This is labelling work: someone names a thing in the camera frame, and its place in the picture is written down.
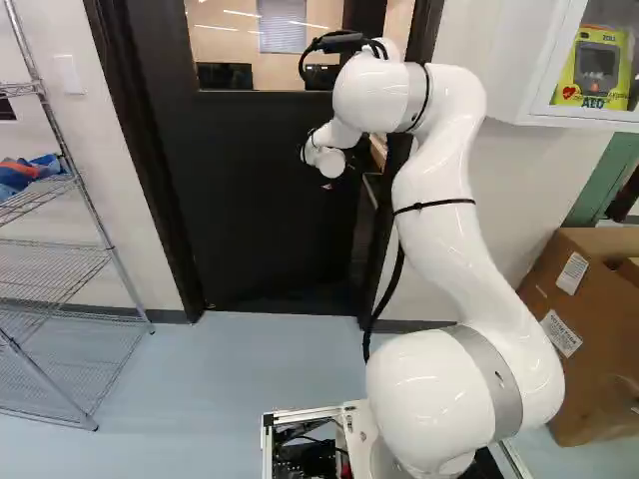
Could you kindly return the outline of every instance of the door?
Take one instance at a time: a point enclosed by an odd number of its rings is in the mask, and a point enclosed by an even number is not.
[[[340,28],[343,2],[186,1],[126,3],[205,299],[269,310],[259,300],[293,297],[279,310],[326,313],[316,299],[343,295],[360,180],[347,169],[329,183],[300,161],[332,109],[330,91],[304,91],[297,61],[312,34]],[[297,16],[328,4],[322,24]],[[283,21],[295,27],[284,40]],[[309,62],[321,74],[338,58]]]

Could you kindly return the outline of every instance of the ceiling light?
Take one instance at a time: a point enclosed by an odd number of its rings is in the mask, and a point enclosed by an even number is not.
[[[195,25],[196,27],[200,27],[200,28],[211,28],[213,30],[226,30],[228,32],[237,32],[238,29],[237,28],[228,28],[228,27],[214,27],[213,25]]]
[[[256,13],[247,13],[247,12],[239,12],[237,10],[223,10],[224,13],[230,13],[231,15],[242,15],[244,17],[255,17],[262,18],[262,15],[258,15]]]
[[[290,20],[289,23],[292,23],[293,25],[304,25],[305,27],[314,27],[328,30],[328,27],[325,27],[324,25],[315,25],[313,23],[296,22],[295,20]]]

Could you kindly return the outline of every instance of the yellow aed device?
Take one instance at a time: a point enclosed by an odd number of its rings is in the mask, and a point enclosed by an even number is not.
[[[627,110],[631,69],[628,35],[599,25],[579,28],[551,104]]]

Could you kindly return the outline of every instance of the metal wire shelf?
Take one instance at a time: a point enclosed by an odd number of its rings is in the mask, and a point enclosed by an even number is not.
[[[100,406],[148,330],[139,316],[84,312],[23,311],[14,321],[43,322],[21,347],[88,414]],[[8,348],[0,349],[0,382],[1,412],[82,427],[77,410],[25,371]]]
[[[42,91],[42,85],[38,81],[28,83],[0,83],[0,100],[23,95],[34,95]]]
[[[31,82],[0,84],[0,99],[37,95],[71,176],[36,182],[0,204],[0,227],[75,186],[102,246],[0,239],[0,413],[95,431],[93,412],[154,327],[67,147],[14,1],[2,3]],[[61,311],[109,260],[138,315]]]
[[[0,203],[0,228],[49,203],[76,187],[73,175],[56,175],[29,185],[23,192]]]
[[[24,343],[109,259],[101,246],[0,239],[0,327]]]

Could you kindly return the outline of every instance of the light switch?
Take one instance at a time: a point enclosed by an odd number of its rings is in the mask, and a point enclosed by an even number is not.
[[[60,77],[64,93],[69,95],[85,95],[85,91],[73,55],[55,55],[53,57],[56,71]]]

